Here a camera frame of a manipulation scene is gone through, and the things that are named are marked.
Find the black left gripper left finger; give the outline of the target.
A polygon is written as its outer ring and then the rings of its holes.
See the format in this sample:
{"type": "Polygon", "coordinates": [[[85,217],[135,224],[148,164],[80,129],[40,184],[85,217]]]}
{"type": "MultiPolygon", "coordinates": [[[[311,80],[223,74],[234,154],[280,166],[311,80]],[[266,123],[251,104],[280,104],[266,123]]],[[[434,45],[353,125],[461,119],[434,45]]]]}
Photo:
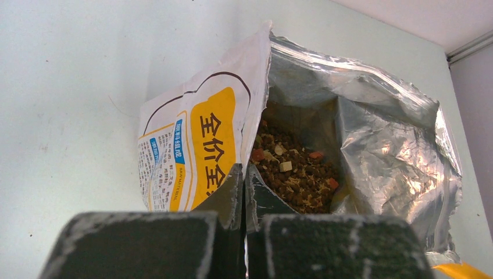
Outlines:
{"type": "Polygon", "coordinates": [[[243,175],[190,212],[84,212],[60,232],[41,278],[243,278],[243,175]]]}

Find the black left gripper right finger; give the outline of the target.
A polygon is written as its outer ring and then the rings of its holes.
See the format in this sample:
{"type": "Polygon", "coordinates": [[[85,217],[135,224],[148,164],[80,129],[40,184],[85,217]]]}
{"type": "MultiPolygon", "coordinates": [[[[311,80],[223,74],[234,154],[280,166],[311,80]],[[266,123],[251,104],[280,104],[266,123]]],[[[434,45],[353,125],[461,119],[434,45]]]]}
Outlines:
{"type": "Polygon", "coordinates": [[[433,278],[411,226],[393,216],[299,214],[245,179],[249,278],[433,278]]]}

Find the printed cat food bag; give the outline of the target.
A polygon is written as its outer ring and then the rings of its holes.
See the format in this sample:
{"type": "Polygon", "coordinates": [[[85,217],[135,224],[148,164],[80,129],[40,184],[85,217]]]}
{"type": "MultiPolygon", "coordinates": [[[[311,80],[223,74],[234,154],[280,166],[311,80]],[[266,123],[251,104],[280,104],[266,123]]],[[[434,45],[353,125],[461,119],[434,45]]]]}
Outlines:
{"type": "Polygon", "coordinates": [[[140,109],[140,187],[151,211],[190,211],[234,164],[273,140],[261,117],[300,138],[341,173],[335,214],[406,220],[433,265],[458,263],[449,218],[462,171],[440,103],[383,69],[271,33],[265,22],[213,66],[140,109]]]}

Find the yellow plastic scoop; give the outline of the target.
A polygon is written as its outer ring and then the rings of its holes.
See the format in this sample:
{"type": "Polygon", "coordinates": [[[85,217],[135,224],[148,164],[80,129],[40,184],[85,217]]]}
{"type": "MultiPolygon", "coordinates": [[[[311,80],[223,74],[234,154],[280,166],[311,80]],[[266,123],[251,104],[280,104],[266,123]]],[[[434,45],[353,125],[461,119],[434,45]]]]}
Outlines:
{"type": "Polygon", "coordinates": [[[492,279],[492,276],[466,262],[438,264],[433,269],[455,279],[492,279]]]}

